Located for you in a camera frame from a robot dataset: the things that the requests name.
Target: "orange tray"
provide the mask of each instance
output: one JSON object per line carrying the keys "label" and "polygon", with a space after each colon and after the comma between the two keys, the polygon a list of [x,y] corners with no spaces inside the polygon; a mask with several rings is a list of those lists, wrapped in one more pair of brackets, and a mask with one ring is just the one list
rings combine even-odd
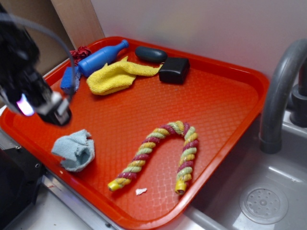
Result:
{"label": "orange tray", "polygon": [[[109,37],[88,47],[92,52],[117,45],[122,37]],[[169,57],[188,58],[190,70],[183,85],[161,83],[158,76],[138,76],[133,85],[108,96],[93,95],[85,77],[70,105],[72,120],[57,127],[37,115],[23,117],[5,110],[2,129],[28,149],[55,175],[125,229],[154,229],[178,217],[223,161],[231,148],[260,113],[268,88],[261,73],[244,67],[127,39],[130,46],[118,60],[155,66],[138,60],[134,50],[148,46],[164,50]],[[52,89],[61,92],[64,62],[48,74]],[[196,128],[199,148],[187,192],[174,192],[183,138],[167,137],[153,150],[138,178],[123,189],[107,184],[128,165],[141,142],[156,127],[181,120]],[[51,153],[56,139],[86,129],[95,144],[95,159],[82,172],[70,173]],[[147,192],[136,196],[137,188]]]}

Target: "drain cover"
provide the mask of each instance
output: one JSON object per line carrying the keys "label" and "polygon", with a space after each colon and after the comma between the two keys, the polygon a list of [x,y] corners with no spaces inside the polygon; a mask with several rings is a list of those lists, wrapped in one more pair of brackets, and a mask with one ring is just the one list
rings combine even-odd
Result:
{"label": "drain cover", "polygon": [[258,224],[273,224],[280,221],[288,211],[285,194],[271,184],[253,184],[240,197],[244,215]]}

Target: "blue plastic bottle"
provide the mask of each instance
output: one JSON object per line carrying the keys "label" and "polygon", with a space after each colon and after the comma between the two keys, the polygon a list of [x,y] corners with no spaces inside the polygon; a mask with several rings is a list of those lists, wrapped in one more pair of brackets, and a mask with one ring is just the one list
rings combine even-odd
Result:
{"label": "blue plastic bottle", "polygon": [[122,40],[116,46],[106,46],[99,49],[78,63],[79,71],[86,77],[89,77],[95,71],[101,69],[106,63],[110,64],[117,57],[117,54],[124,48],[128,48],[129,43]]}

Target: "gray sink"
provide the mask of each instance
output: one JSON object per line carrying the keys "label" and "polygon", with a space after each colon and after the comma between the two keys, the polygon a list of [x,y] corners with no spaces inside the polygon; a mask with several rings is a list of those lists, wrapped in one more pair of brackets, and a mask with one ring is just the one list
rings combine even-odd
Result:
{"label": "gray sink", "polygon": [[193,200],[205,229],[307,229],[307,130],[284,122],[282,150],[266,154],[259,128],[257,118]]}

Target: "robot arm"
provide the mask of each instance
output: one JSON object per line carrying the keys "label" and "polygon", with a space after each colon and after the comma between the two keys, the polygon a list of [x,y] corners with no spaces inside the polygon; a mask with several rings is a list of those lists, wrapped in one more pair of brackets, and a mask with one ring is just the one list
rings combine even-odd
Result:
{"label": "robot arm", "polygon": [[[1,4],[0,13],[7,14]],[[43,121],[63,126],[71,118],[69,102],[35,70],[38,58],[38,47],[24,28],[0,21],[0,98],[15,113],[36,112]]]}

